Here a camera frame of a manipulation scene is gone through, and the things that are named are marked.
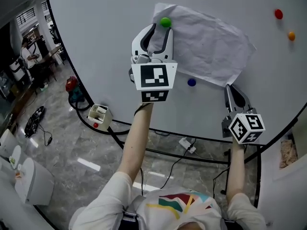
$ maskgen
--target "tiled floor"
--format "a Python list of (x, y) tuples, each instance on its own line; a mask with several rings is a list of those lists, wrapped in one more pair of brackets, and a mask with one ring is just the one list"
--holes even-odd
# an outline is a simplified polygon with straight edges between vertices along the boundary
[[(75, 110), (68, 101), (65, 92), (66, 79), (73, 72), (69, 63), (58, 66), (56, 77), (52, 79), (46, 91), (38, 94), (34, 102), (19, 117), (19, 128), (16, 136), (26, 154), (46, 167), (54, 176), (55, 187), (49, 206), (40, 207), (43, 213), (61, 230), (68, 229), (68, 223), (79, 207), (88, 205), (95, 199), (112, 174), (117, 170), (122, 150), (111, 136), (98, 134), (81, 123)], [(41, 105), (46, 114), (41, 121), (42, 127), (52, 133), (53, 141), (46, 147), (41, 130), (30, 139), (24, 137), (24, 127), (30, 115)], [(129, 129), (129, 126), (112, 123), (114, 131)], [(150, 132), (148, 148), (182, 155), (184, 149), (178, 141), (182, 137), (160, 136)], [(195, 143), (200, 156), (226, 161), (224, 152), (229, 144), (197, 140)], [(246, 156), (252, 154), (255, 147), (248, 147)], [(83, 165), (82, 161), (96, 164), (98, 169)], [(146, 152), (142, 165), (144, 171), (145, 193), (163, 186), (170, 173), (172, 164), (177, 158)], [(257, 160), (246, 165), (246, 194), (253, 202), (255, 196)], [(227, 166), (222, 164), (203, 163), (182, 159), (178, 162), (165, 187), (174, 185), (193, 189), (204, 194), (213, 194), (213, 178)], [(225, 196), (220, 193), (225, 187), (226, 173), (218, 179), (215, 187), (216, 201), (226, 209)], [(134, 193), (140, 193), (141, 176), (134, 183)]]

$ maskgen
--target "green ball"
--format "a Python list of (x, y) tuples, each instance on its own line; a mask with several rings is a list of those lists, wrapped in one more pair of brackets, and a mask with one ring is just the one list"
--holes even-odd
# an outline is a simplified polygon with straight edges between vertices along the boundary
[(163, 27), (170, 27), (172, 25), (171, 19), (164, 17), (160, 20), (160, 25), (162, 25)]

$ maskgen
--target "blue ball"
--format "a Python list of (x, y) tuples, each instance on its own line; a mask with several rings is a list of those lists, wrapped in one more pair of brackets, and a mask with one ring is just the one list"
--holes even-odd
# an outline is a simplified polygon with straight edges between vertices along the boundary
[(195, 79), (189, 79), (188, 85), (191, 86), (191, 87), (194, 87), (196, 85), (196, 80)]

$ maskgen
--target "white tabletop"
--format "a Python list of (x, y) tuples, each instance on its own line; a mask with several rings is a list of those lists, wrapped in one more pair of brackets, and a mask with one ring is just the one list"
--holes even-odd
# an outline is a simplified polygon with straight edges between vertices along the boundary
[[(131, 123), (141, 95), (130, 82), (131, 43), (151, 23), (158, 2), (215, 16), (245, 32), (256, 46), (235, 84), (262, 115), (265, 144), (307, 100), (307, 0), (50, 0), (67, 53), (92, 100), (109, 106), (115, 120)], [(274, 10), (283, 11), (277, 21)], [(293, 43), (287, 38), (294, 31)], [(223, 88), (203, 80), (189, 87), (177, 73), (165, 103), (156, 103), (151, 128), (223, 139), (227, 115)]]

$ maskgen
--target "paper sheet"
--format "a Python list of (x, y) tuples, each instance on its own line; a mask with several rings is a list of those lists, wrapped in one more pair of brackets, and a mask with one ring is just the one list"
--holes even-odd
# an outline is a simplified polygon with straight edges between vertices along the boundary
[[(158, 3), (153, 23), (168, 17), (174, 30), (178, 71), (220, 86), (232, 84), (256, 48), (247, 35), (217, 18), (174, 4)], [(167, 28), (157, 26), (148, 50), (162, 48)]]

